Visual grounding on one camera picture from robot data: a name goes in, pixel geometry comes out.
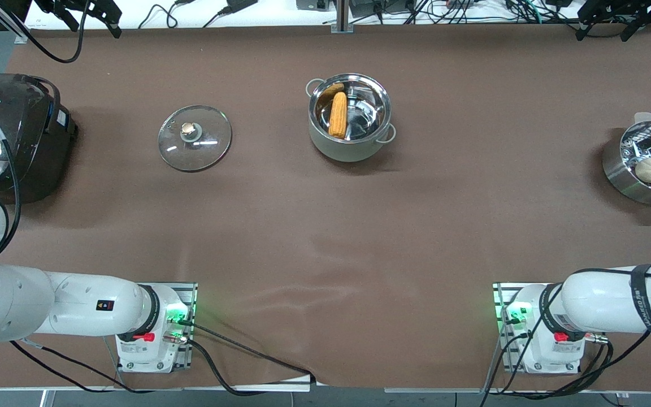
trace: red button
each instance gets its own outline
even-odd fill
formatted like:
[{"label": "red button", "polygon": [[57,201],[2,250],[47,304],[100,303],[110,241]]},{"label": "red button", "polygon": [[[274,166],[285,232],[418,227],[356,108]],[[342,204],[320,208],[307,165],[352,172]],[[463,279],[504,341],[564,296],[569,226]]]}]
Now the red button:
[{"label": "red button", "polygon": [[155,341],[155,334],[152,332],[148,332],[144,335],[132,335],[134,339],[142,339],[145,342],[154,342]]},{"label": "red button", "polygon": [[569,340],[569,335],[564,332],[554,332],[554,340],[557,342],[566,342]]}]

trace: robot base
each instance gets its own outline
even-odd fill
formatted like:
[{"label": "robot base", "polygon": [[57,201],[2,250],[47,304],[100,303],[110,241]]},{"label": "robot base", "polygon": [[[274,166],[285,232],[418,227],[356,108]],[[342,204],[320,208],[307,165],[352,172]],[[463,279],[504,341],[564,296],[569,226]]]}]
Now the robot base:
[{"label": "robot base", "polygon": [[[522,333],[529,333],[535,329],[541,317],[539,298],[546,284],[522,284],[516,296],[502,298],[500,317],[504,322],[519,320],[516,324],[504,324],[504,333],[501,346],[506,345],[505,340],[510,340]],[[499,294],[504,289],[499,286]],[[584,339],[576,342],[557,342],[554,334],[543,324],[536,327],[529,347],[524,351],[527,338],[518,339],[507,350],[504,359],[508,362],[508,370],[517,369],[530,374],[576,374],[579,372],[579,361],[584,355]],[[515,366],[519,355],[524,353],[522,363]]]},{"label": "robot base", "polygon": [[170,373],[189,369],[192,348],[163,340],[165,335],[183,335],[192,339],[192,328],[167,322],[169,317],[194,317],[197,283],[140,283],[152,286],[160,298],[160,314],[150,331],[155,340],[124,342],[116,337],[118,369],[124,373]]}]

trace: pot handle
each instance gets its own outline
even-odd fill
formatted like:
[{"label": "pot handle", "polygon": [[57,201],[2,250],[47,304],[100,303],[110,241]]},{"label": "pot handle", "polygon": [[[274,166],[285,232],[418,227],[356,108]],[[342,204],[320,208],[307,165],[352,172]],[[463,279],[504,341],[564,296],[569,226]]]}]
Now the pot handle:
[{"label": "pot handle", "polygon": [[651,113],[649,113],[648,111],[641,111],[639,113],[635,113],[635,124],[642,123],[642,122],[651,122]]},{"label": "pot handle", "polygon": [[308,82],[307,85],[305,85],[305,94],[308,95],[309,98],[313,96],[313,94],[308,91],[308,88],[310,88],[310,85],[313,85],[313,83],[315,82],[323,83],[325,82],[325,80],[316,77],[315,79],[311,79],[310,82]]},{"label": "pot handle", "polygon": [[393,139],[396,138],[396,128],[393,126],[392,123],[388,123],[388,126],[390,127],[390,129],[393,130],[393,134],[391,134],[390,137],[387,140],[381,140],[381,139],[377,138],[377,139],[375,139],[375,142],[379,142],[380,144],[389,144],[391,141],[393,141]]}]

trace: stainless steel pot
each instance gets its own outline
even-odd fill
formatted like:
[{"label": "stainless steel pot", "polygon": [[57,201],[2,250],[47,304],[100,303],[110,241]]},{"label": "stainless steel pot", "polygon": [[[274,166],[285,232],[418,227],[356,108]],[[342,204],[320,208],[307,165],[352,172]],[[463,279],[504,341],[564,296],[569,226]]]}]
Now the stainless steel pot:
[{"label": "stainless steel pot", "polygon": [[[310,87],[318,82],[320,85],[310,93]],[[324,91],[338,83],[344,85],[343,91],[348,98],[344,139],[328,134],[334,94]],[[326,80],[313,79],[305,85],[305,94],[310,96],[310,139],[321,153],[331,159],[341,162],[367,159],[396,137],[396,128],[390,123],[390,98],[383,86],[371,77],[345,73]]]},{"label": "stainless steel pot", "polygon": [[651,184],[635,175],[635,165],[651,157],[651,113],[635,114],[635,123],[619,139],[612,140],[602,153],[607,178],[626,196],[651,205]]}]

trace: brown table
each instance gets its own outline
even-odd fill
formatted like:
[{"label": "brown table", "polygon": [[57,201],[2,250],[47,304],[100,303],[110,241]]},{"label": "brown table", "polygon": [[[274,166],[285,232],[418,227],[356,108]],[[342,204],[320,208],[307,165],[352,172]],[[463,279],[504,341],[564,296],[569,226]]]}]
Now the brown table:
[{"label": "brown table", "polygon": [[[651,262],[651,208],[600,167],[602,145],[651,111],[651,32],[623,44],[577,42],[559,26],[358,31],[87,32],[67,66],[16,47],[8,71],[59,86],[81,135],[62,187],[25,207],[0,262],[197,281],[199,322],[318,381],[442,388],[483,384],[497,334],[492,282]],[[43,43],[75,48],[71,36]],[[349,71],[385,86],[398,137],[339,164],[310,142],[303,88]],[[159,157],[157,132],[199,103],[228,115],[233,146],[186,174]],[[636,339],[610,337],[618,352]],[[37,339],[112,371],[101,338]],[[233,383],[294,376],[200,339]],[[126,379],[215,384],[197,356],[185,373]],[[530,376],[514,388],[563,381]],[[0,344],[0,387],[67,385]],[[594,388],[651,391],[651,338]]]}]

